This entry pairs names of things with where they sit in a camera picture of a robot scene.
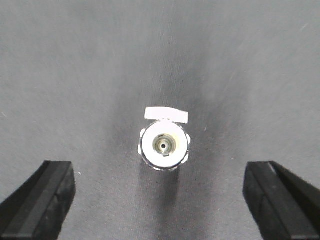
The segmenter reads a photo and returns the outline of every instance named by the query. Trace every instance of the gray fabric backdrop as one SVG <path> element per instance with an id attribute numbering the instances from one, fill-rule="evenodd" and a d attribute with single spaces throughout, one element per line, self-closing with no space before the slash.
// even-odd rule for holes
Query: gray fabric backdrop
<path id="1" fill-rule="evenodd" d="M 0 1 L 0 201 L 72 161 L 60 240 L 260 240 L 248 161 L 320 188 L 320 2 Z M 146 106 L 189 112 L 179 171 L 137 154 Z"/>

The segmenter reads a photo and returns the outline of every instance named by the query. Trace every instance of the gray surface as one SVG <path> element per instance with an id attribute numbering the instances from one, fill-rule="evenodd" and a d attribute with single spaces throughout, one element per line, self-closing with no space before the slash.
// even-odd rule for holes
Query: gray surface
<path id="1" fill-rule="evenodd" d="M 63 240 L 258 240 L 247 161 L 320 188 L 319 1 L 1 1 L 0 200 L 72 161 Z M 189 161 L 137 154 L 146 106 L 189 111 Z"/>

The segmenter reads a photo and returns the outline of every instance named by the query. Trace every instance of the white plastic part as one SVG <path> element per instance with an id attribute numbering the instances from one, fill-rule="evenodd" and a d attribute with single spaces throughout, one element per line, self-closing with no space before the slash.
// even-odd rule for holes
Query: white plastic part
<path id="1" fill-rule="evenodd" d="M 190 138 L 190 136 L 189 136 L 189 134 L 185 134 L 186 135 L 186 139 L 188 140 L 188 144 L 190 144 L 191 143 L 191 138 Z"/>
<path id="2" fill-rule="evenodd" d="M 154 149 L 154 139 L 163 134 L 171 136 L 175 141 L 175 151 L 168 156 L 161 155 Z M 183 129 L 170 120 L 162 120 L 154 123 L 145 130 L 140 151 L 143 151 L 147 160 L 154 166 L 159 168 L 172 168 L 182 160 L 188 159 L 185 159 L 188 155 L 188 148 L 188 137 Z"/>
<path id="3" fill-rule="evenodd" d="M 140 144 L 138 145 L 138 154 L 140 154 L 140 155 L 142 154 Z"/>
<path id="4" fill-rule="evenodd" d="M 175 123 L 187 124 L 188 112 L 166 106 L 149 106 L 145 108 L 144 118 L 149 120 L 167 119 Z"/>
<path id="5" fill-rule="evenodd" d="M 146 129 L 142 129 L 140 132 L 140 138 L 142 138 L 142 136 L 145 134 Z"/>

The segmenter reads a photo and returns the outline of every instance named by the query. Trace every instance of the circular port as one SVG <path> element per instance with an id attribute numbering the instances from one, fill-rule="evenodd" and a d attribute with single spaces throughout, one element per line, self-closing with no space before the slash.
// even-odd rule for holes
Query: circular port
<path id="1" fill-rule="evenodd" d="M 160 134 L 153 140 L 153 149 L 167 157 L 176 150 L 176 141 L 168 134 Z"/>

